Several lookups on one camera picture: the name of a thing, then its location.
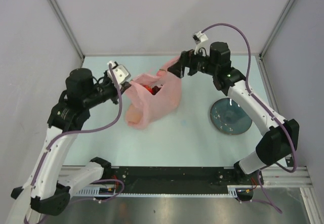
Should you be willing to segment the pink plastic bag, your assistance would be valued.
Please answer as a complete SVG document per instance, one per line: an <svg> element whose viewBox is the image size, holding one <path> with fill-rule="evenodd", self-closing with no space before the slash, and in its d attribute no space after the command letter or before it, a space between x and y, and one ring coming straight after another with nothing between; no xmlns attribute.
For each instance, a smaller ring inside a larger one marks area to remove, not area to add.
<svg viewBox="0 0 324 224"><path fill-rule="evenodd" d="M180 104L182 96L181 79L168 72L179 57L166 62L155 74L143 73L130 82L130 87L125 91L131 101L126 111L126 124L135 129L145 129L174 111ZM152 95L142 84L149 86L162 85L161 90Z"/></svg>

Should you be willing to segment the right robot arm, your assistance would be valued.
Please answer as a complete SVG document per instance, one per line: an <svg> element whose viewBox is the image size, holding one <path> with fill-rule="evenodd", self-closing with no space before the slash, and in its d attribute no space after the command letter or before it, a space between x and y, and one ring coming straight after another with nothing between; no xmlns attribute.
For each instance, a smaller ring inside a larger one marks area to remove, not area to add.
<svg viewBox="0 0 324 224"><path fill-rule="evenodd" d="M253 153L234 164L234 180L246 184L252 173L288 155L296 156L300 127L296 120L285 119L248 88L247 76L232 67L230 56L227 43L214 42L206 56L194 50L183 51L168 71L178 78L184 77L185 68L190 76L197 72L212 76L215 88L240 105L255 123L262 139Z"/></svg>

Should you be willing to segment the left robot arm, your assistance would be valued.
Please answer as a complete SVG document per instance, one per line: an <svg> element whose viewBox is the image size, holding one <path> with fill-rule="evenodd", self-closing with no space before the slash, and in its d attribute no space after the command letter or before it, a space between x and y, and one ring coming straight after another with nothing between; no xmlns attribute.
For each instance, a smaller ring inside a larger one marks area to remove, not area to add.
<svg viewBox="0 0 324 224"><path fill-rule="evenodd" d="M90 109L111 100L122 105L122 93L130 78L123 65L109 63L103 77L95 79L90 69L70 72L58 103L52 108L44 146L27 180L12 190L15 200L8 223L22 223L29 209L41 214L59 215L71 197L92 183L113 181L111 163L95 157L71 177L59 180L59 172L78 134L88 133L83 124Z"/></svg>

